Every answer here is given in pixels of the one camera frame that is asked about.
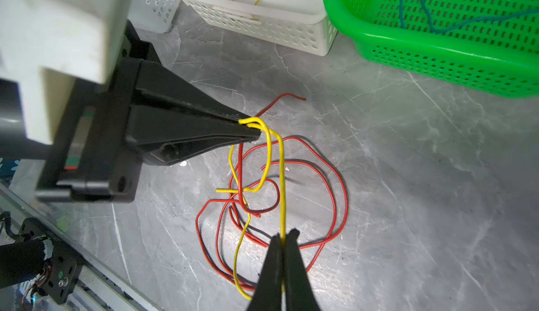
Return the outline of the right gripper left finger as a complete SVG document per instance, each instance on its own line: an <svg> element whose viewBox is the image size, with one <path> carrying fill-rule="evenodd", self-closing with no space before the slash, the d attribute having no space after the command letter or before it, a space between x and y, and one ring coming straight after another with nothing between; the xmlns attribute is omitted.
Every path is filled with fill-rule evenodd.
<svg viewBox="0 0 539 311"><path fill-rule="evenodd" d="M283 253L279 235L269 244L254 295L247 311L282 309Z"/></svg>

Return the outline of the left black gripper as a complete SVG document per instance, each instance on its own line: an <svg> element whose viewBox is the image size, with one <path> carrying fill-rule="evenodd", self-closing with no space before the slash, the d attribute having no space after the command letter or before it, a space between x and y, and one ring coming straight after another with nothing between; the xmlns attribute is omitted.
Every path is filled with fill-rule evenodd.
<svg viewBox="0 0 539 311"><path fill-rule="evenodd" d="M109 81L76 80L36 185L39 201L129 203L142 159L171 166L260 138L260 130L238 123L248 115L158 61L153 45L127 23ZM143 106L131 107L133 96Z"/></svg>

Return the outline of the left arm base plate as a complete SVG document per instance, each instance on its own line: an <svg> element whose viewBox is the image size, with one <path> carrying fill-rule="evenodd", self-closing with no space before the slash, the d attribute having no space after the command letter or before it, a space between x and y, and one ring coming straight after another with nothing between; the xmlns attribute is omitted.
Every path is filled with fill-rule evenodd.
<svg viewBox="0 0 539 311"><path fill-rule="evenodd" d="M51 297L58 305L66 303L81 272L82 257L37 218L25 219L20 231L26 243L39 240L44 246L39 271L21 284L24 301L34 303L41 295Z"/></svg>

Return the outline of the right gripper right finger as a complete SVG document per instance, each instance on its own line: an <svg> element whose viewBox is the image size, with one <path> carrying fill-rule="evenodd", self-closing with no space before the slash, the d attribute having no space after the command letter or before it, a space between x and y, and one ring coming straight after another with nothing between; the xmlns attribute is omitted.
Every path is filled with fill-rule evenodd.
<svg viewBox="0 0 539 311"><path fill-rule="evenodd" d="M292 229L286 236L285 243L285 295L286 310L316 310L320 307L314 297L312 287L307 277L298 237L300 232Z"/></svg>

